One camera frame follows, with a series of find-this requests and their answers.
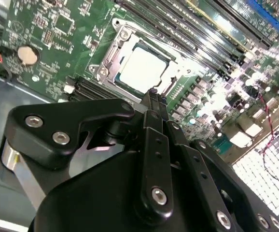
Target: black metal arm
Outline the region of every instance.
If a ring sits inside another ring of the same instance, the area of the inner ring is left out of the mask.
[[[188,143],[160,95],[151,90],[141,104],[134,110],[111,99],[10,112],[0,177],[35,206],[31,231],[279,232],[279,217],[207,143]],[[114,144],[124,151],[69,177],[76,152]]]

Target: cpu socket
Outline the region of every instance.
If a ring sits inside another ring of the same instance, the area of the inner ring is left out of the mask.
[[[166,95],[177,80],[179,68],[175,58],[138,35],[134,28],[125,25],[116,29],[117,35],[101,64],[90,65],[90,72],[99,82],[135,102],[153,87]]]

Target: capacitor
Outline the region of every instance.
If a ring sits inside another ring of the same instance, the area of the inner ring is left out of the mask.
[[[34,65],[40,59],[39,51],[31,45],[20,46],[17,50],[17,56],[24,65]]]
[[[271,90],[272,90],[273,93],[279,95],[279,87],[278,86],[272,85]]]
[[[200,105],[195,105],[194,112],[198,117],[201,117],[204,114],[204,111],[202,110],[202,107]]]
[[[213,127],[213,130],[215,131],[216,135],[218,137],[221,137],[222,136],[222,132],[220,130],[220,124],[216,124],[215,121],[211,121],[211,124],[212,124],[212,127]]]
[[[250,107],[250,104],[245,100],[242,100],[241,104],[244,106],[245,109],[248,109]]]
[[[258,80],[257,83],[259,86],[265,90],[265,92],[269,92],[271,90],[271,87],[268,86],[268,84],[264,83],[263,81]]]
[[[210,107],[211,106],[211,103],[209,102],[207,97],[202,97],[201,101],[202,101],[202,103],[205,107]]]
[[[216,120],[217,120],[218,123],[220,123],[220,124],[223,123],[223,119],[222,119],[222,117],[220,116],[220,114],[218,114],[217,111],[213,111],[212,114],[214,115],[214,117],[216,118]]]
[[[222,131],[216,125],[213,126],[213,130],[215,131],[215,133],[218,137],[222,136]]]
[[[253,80],[246,75],[242,75],[240,79],[246,86],[252,86],[254,84]]]
[[[239,105],[236,107],[236,109],[237,109],[241,114],[245,112],[245,109],[244,109],[244,107],[243,107],[241,104],[239,104]]]
[[[213,101],[216,101],[218,99],[218,95],[212,90],[208,93],[208,95],[211,97]]]
[[[189,116],[188,120],[189,120],[189,123],[192,124],[192,125],[196,123],[196,119],[193,116]]]

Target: screw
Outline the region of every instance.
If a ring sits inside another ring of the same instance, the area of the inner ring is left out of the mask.
[[[129,104],[127,104],[127,103],[122,103],[121,106],[122,106],[122,108],[124,108],[127,111],[131,111],[132,110],[132,107]]]
[[[70,137],[64,132],[56,132],[53,134],[53,140],[60,145],[66,145],[70,142]]]
[[[227,215],[221,211],[217,211],[218,221],[223,225],[224,228],[229,230],[231,228],[231,221],[228,219]]]
[[[32,76],[32,80],[34,82],[38,82],[40,80],[40,78],[38,76]]]
[[[266,221],[266,219],[263,218],[261,215],[258,215],[258,218],[259,218],[260,223],[261,223],[266,229],[268,229],[268,228],[269,228],[269,224],[268,224],[268,222]]]
[[[179,130],[179,129],[180,129],[180,126],[179,126],[179,125],[177,125],[177,123],[173,122],[173,123],[172,123],[172,125],[173,125],[173,127],[174,127],[175,129],[177,129],[177,130]]]
[[[102,67],[100,72],[99,72],[102,76],[107,76],[109,74],[109,71],[107,68]]]
[[[43,120],[38,116],[28,116],[25,119],[26,124],[29,127],[38,128],[43,125]]]
[[[152,197],[160,205],[165,205],[167,203],[166,194],[159,188],[154,188],[152,190]]]
[[[96,71],[96,68],[94,66],[90,66],[89,70],[94,73]]]
[[[127,32],[126,30],[123,30],[120,33],[120,37],[121,37],[122,40],[127,40],[130,37],[129,32]]]
[[[275,227],[277,227],[279,229],[279,222],[277,219],[275,219],[273,216],[270,215],[270,219],[273,222],[273,224],[275,225]]]
[[[199,144],[202,148],[206,149],[206,145],[205,145],[205,143],[203,143],[203,142],[199,142],[198,144]]]

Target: metal cylinder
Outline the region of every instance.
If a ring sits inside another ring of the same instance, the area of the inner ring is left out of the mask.
[[[242,75],[240,77],[241,81],[245,83],[246,86],[252,86],[253,85],[253,81],[251,78],[249,78],[248,76],[246,75]]]
[[[223,123],[223,119],[222,119],[222,117],[220,116],[220,114],[218,114],[217,111],[213,111],[212,114],[214,115],[214,117],[216,118],[216,120],[217,120],[218,123],[220,123],[220,124]]]
[[[210,91],[210,92],[208,93],[208,95],[210,96],[210,98],[211,98],[213,101],[215,101],[215,100],[218,99],[218,95],[217,95],[214,91]]]
[[[236,109],[237,109],[241,114],[245,112],[245,108],[244,108],[241,104],[239,104],[239,105],[236,107]]]
[[[201,101],[205,107],[209,107],[211,105],[207,97],[203,97]]]
[[[271,90],[271,87],[268,86],[268,84],[264,83],[263,81],[258,80],[257,83],[259,86],[265,90],[265,92],[269,92]]]
[[[243,107],[244,107],[245,109],[248,109],[248,108],[250,107],[250,104],[249,104],[247,101],[245,101],[245,100],[242,100],[242,101],[241,101],[241,104],[243,105]]]
[[[220,128],[217,127],[217,125],[213,126],[213,130],[215,131],[217,137],[222,136],[222,131],[220,130]]]
[[[199,117],[201,117],[204,114],[202,107],[198,104],[195,105],[194,112],[195,112],[196,116],[199,116]]]

